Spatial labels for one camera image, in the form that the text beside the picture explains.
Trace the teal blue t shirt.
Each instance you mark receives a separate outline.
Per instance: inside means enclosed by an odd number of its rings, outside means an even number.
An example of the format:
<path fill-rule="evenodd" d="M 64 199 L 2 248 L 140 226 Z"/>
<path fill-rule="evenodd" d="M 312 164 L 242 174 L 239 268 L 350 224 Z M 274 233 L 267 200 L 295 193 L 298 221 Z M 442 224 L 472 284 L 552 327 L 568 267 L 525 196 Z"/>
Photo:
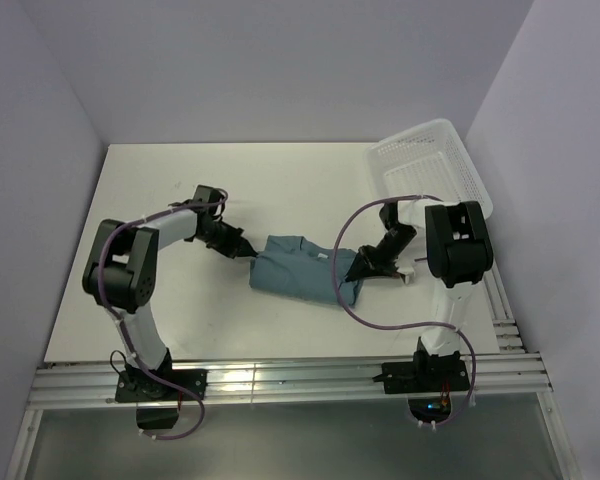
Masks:
<path fill-rule="evenodd" d="M 249 286 L 261 292 L 302 301 L 338 305 L 331 278 L 333 249 L 304 236 L 269 235 L 251 260 Z"/>

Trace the white perforated plastic basket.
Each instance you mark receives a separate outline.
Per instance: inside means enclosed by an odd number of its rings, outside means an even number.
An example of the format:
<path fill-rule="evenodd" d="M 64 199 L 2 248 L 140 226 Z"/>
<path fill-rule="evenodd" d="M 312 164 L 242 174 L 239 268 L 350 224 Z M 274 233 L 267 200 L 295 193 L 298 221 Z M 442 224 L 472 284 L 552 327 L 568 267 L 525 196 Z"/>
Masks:
<path fill-rule="evenodd" d="M 464 143 L 447 119 L 435 119 L 371 145 L 364 164 L 379 198 L 431 195 L 447 202 L 476 201 L 483 215 L 493 203 Z"/>

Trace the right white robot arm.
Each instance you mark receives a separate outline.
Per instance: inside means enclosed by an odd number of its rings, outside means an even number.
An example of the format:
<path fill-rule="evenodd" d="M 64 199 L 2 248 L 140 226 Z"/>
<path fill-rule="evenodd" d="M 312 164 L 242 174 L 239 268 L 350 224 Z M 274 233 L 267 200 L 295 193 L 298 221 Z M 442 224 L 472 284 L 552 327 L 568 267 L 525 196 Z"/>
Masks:
<path fill-rule="evenodd" d="M 432 318 L 416 325 L 422 333 L 412 360 L 383 364 L 375 379 L 388 394 L 468 391 L 475 383 L 475 370 L 461 357 L 461 350 L 470 345 L 463 332 L 465 312 L 494 261 L 481 205 L 430 195 L 389 197 L 376 204 L 385 234 L 377 245 L 358 249 L 346 281 L 402 278 L 396 261 L 422 233 L 435 284 Z"/>

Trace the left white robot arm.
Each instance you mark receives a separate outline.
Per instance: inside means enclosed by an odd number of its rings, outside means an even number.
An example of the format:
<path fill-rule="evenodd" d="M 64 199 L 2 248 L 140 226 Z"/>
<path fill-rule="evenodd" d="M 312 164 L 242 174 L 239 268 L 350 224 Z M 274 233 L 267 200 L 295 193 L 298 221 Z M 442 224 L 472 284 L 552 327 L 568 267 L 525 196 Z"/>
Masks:
<path fill-rule="evenodd" d="M 122 383 L 149 399 L 173 392 L 199 396 L 178 383 L 151 310 L 159 252 L 180 241 L 199 240 L 229 259 L 257 256 L 243 230 L 222 219 L 228 198 L 224 189 L 200 185 L 190 199 L 130 222 L 104 220 L 96 232 L 82 288 L 107 311 L 121 337 Z"/>

